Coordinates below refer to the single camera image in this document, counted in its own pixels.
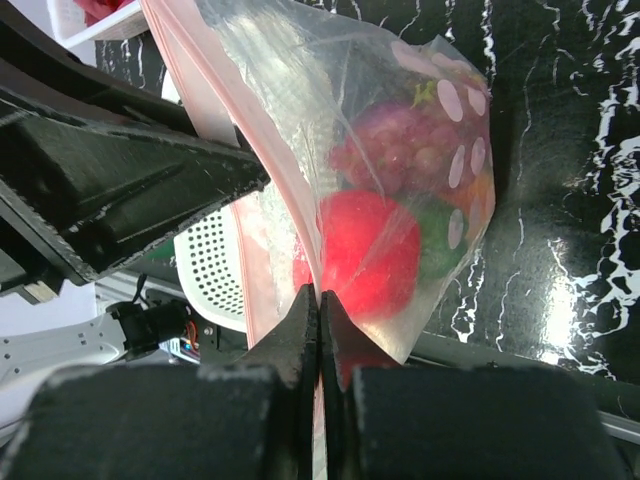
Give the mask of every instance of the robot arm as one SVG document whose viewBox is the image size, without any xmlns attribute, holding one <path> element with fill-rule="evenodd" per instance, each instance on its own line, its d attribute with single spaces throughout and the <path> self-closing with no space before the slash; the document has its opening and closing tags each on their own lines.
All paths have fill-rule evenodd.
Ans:
<svg viewBox="0 0 640 480">
<path fill-rule="evenodd" d="M 183 335 L 189 308 L 168 303 L 143 310 L 123 302 L 85 323 L 0 337 L 0 445 L 2 429 L 17 422 L 40 385 L 56 370 L 133 360 Z"/>
</svg>

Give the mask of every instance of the white plastic basket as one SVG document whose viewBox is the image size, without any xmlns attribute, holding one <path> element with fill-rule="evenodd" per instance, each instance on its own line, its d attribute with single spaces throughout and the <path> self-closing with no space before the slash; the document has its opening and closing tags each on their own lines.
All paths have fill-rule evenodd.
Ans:
<svg viewBox="0 0 640 480">
<path fill-rule="evenodd" d="M 162 98 L 180 101 L 167 72 Z M 185 297 L 210 322 L 247 331 L 238 249 L 238 227 L 230 207 L 212 213 L 174 241 L 176 267 Z"/>
<path fill-rule="evenodd" d="M 65 48 L 87 40 L 126 40 L 149 29 L 140 3 L 135 1 L 87 27 L 84 10 L 73 0 L 47 0 L 53 37 Z"/>
</svg>

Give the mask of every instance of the plastic bag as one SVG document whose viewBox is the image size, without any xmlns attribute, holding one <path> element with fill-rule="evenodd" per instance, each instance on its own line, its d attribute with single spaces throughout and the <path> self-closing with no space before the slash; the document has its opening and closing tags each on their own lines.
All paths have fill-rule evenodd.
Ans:
<svg viewBox="0 0 640 480">
<path fill-rule="evenodd" d="M 493 213 L 484 78 L 441 38 L 415 48 L 292 1 L 142 5 L 176 42 L 165 59 L 200 75 L 192 118 L 217 96 L 273 180 L 238 202 L 262 225 L 238 217 L 249 331 L 313 281 L 404 361 Z"/>
</svg>

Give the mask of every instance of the red fruit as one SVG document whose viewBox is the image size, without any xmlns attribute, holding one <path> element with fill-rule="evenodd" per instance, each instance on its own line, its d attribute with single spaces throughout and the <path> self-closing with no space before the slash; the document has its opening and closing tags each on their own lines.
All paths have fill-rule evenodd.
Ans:
<svg viewBox="0 0 640 480">
<path fill-rule="evenodd" d="M 86 20 L 94 23 L 111 15 L 115 8 L 112 8 L 104 1 L 96 0 L 74 0 L 74 2 L 85 11 Z"/>
<path fill-rule="evenodd" d="M 356 323 L 389 317 L 410 302 L 420 263 L 420 227 L 389 197 L 364 190 L 335 193 L 320 203 L 322 289 L 334 290 Z M 296 252 L 301 252 L 299 242 Z M 293 261 L 296 290 L 311 282 L 302 255 Z"/>
<path fill-rule="evenodd" d="M 118 0 L 118 9 L 124 8 L 130 3 L 133 3 L 133 0 Z"/>
</svg>

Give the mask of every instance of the black countertop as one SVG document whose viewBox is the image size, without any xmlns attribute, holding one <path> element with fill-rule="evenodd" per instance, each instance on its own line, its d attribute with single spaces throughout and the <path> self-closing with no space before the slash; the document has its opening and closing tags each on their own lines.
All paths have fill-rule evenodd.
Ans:
<svg viewBox="0 0 640 480">
<path fill-rule="evenodd" d="M 441 34 L 491 86 L 496 212 L 416 349 L 437 356 L 444 344 L 449 355 L 496 362 L 503 352 L 592 374 L 607 390 L 604 409 L 640 419 L 639 14 L 631 2 L 324 7 L 410 44 Z M 149 33 L 99 42 L 97 57 L 99 68 L 160 94 L 165 68 Z"/>
</svg>

